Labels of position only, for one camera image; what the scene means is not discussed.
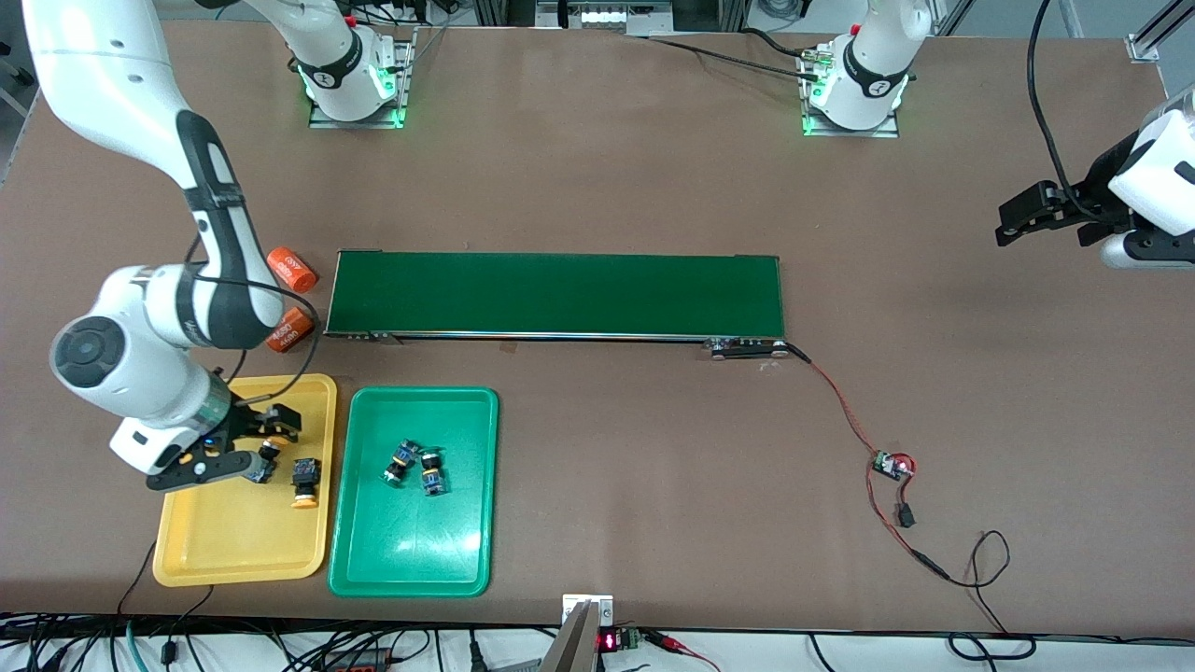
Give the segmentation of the red alligator clip lead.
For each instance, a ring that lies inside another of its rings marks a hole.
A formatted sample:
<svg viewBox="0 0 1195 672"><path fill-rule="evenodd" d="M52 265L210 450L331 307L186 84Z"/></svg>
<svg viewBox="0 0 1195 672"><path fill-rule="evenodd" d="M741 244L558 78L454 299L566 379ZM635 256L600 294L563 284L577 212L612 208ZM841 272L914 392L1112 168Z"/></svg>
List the red alligator clip lead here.
<svg viewBox="0 0 1195 672"><path fill-rule="evenodd" d="M684 658L695 659L703 664L709 665L709 667L713 668L713 672L723 672L722 668L710 658L706 658L700 653L695 653L695 650L692 650L692 648L684 644L678 639L669 637L668 635L664 635L662 631L654 630L650 628L641 628L639 630L641 630L641 637L645 639L648 643L654 644L657 648L661 648L661 650L666 650L667 653L672 653Z"/></svg>

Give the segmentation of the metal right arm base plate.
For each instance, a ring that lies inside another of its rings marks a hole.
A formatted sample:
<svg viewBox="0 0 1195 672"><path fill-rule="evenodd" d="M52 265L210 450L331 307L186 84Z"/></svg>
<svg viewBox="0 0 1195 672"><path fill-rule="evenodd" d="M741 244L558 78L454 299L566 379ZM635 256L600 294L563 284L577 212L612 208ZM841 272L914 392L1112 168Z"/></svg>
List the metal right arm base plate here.
<svg viewBox="0 0 1195 672"><path fill-rule="evenodd" d="M351 29L354 42L341 63L300 68L312 129L400 129L413 80L415 44Z"/></svg>

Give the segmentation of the yellow plastic tray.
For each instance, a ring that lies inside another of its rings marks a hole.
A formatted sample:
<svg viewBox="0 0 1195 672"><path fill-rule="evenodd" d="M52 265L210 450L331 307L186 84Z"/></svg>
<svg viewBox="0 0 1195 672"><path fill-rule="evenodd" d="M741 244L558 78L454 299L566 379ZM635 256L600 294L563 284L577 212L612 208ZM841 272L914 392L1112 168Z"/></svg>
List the yellow plastic tray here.
<svg viewBox="0 0 1195 672"><path fill-rule="evenodd" d="M332 508L333 426L338 387L320 373L305 374L278 397L302 414L298 440L282 448L272 479L243 477L174 491L163 499L152 562L167 587L284 581L311 578L326 554ZM295 506L294 465L319 463L315 502Z"/></svg>

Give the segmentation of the yellow push button switch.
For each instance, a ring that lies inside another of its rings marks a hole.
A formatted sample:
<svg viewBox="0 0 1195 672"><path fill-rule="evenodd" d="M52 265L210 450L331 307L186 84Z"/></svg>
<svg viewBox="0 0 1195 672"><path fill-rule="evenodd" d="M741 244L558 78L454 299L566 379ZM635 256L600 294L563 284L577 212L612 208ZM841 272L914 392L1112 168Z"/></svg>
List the yellow push button switch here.
<svg viewBox="0 0 1195 672"><path fill-rule="evenodd" d="M272 439L261 442L256 456L252 456L250 469L243 475L244 478L256 484L269 483L277 469L277 458L281 454L282 442Z"/></svg>
<svg viewBox="0 0 1195 672"><path fill-rule="evenodd" d="M321 463L307 456L296 459L292 472L294 497L290 505L294 511L311 511L317 507L317 487L321 482Z"/></svg>

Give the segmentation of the green conveyor belt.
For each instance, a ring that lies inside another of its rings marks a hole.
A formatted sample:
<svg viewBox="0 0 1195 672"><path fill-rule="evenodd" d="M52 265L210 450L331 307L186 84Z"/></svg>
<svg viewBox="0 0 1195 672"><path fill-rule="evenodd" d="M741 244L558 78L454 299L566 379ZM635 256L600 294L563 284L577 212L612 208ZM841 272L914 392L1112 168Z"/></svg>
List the green conveyor belt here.
<svg viewBox="0 0 1195 672"><path fill-rule="evenodd" d="M770 256L394 252L337 259L333 340L698 343L716 360L785 358Z"/></svg>

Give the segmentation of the aluminium frame profile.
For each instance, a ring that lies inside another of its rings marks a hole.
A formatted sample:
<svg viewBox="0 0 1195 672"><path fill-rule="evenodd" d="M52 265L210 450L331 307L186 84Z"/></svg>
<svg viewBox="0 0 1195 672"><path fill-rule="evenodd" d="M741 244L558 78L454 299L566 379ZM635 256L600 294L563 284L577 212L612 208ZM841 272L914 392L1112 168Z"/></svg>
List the aluminium frame profile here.
<svg viewBox="0 0 1195 672"><path fill-rule="evenodd" d="M1195 18L1195 0L1168 0L1160 11L1124 38L1130 63L1156 63L1160 59L1162 43L1191 18Z"/></svg>

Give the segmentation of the grey equipment with lights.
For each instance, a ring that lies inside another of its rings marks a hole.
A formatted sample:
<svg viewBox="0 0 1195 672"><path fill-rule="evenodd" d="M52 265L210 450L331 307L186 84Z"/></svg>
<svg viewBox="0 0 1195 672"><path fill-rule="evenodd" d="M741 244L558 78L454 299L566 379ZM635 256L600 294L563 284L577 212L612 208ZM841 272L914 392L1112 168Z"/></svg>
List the grey equipment with lights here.
<svg viewBox="0 0 1195 672"><path fill-rule="evenodd" d="M534 28L674 33L670 0L535 0Z"/></svg>

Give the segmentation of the green plastic tray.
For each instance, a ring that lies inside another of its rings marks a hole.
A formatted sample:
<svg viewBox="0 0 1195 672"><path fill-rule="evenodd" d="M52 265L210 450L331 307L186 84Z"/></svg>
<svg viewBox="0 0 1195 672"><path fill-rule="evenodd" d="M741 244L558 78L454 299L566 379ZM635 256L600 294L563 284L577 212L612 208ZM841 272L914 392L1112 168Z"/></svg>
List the green plastic tray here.
<svg viewBox="0 0 1195 672"><path fill-rule="evenodd" d="M500 396L491 387L362 387L347 413L327 586L341 598L474 598L490 580ZM427 497L419 457L381 474L398 442L443 450L449 490Z"/></svg>

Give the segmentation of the orange cylindrical battery cell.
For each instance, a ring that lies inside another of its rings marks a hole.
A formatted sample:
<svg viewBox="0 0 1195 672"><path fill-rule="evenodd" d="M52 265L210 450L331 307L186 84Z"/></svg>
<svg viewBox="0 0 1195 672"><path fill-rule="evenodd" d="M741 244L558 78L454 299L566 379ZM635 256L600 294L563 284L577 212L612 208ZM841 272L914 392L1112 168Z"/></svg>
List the orange cylindrical battery cell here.
<svg viewBox="0 0 1195 672"><path fill-rule="evenodd" d="M266 255L266 264L287 289L296 294L312 291L319 280L315 269L304 262L302 256L294 252L292 248L284 245L272 248L272 251Z"/></svg>
<svg viewBox="0 0 1195 672"><path fill-rule="evenodd" d="M315 331L315 320L304 308L290 307L264 343L275 353L286 353L306 340L313 331Z"/></svg>

